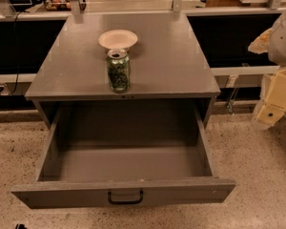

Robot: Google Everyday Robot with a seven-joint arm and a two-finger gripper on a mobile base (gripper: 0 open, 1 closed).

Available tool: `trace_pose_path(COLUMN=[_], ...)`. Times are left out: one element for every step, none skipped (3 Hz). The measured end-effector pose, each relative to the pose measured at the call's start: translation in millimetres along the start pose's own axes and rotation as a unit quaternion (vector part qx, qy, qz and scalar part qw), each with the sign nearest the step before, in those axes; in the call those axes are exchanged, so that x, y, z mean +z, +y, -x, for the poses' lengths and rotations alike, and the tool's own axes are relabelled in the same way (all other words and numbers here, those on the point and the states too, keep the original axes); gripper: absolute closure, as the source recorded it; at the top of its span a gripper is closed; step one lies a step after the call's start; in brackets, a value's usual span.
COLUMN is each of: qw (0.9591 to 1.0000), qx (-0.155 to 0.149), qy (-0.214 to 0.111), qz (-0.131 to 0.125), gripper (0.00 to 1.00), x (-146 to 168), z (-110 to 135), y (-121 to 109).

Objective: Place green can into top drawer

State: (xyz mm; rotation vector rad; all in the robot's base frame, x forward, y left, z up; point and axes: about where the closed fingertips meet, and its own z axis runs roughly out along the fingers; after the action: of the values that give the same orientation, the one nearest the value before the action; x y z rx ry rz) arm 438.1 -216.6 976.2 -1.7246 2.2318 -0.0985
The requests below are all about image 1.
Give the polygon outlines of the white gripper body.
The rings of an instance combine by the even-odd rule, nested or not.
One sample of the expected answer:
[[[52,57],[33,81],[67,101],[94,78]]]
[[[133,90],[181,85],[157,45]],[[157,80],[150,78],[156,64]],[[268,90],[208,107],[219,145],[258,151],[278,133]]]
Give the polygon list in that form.
[[[261,99],[264,112],[286,112],[286,68],[263,77]]]

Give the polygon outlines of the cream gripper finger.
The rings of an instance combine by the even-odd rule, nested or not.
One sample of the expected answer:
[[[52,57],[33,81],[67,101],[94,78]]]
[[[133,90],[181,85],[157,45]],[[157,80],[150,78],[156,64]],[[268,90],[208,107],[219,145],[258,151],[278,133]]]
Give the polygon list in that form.
[[[257,130],[267,130],[273,127],[285,113],[273,107],[265,106],[262,100],[255,105],[251,124]]]
[[[270,46],[270,37],[272,29],[264,31],[248,47],[248,51],[256,54],[266,53]]]

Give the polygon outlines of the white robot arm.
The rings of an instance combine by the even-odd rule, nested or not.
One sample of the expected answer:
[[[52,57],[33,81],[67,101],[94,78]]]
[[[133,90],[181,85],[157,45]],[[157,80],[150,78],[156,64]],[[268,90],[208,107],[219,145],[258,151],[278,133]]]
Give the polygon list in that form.
[[[248,51],[266,52],[269,60],[279,66],[273,75],[263,76],[260,99],[252,117],[256,129],[267,130],[286,114],[286,10],[250,44]]]

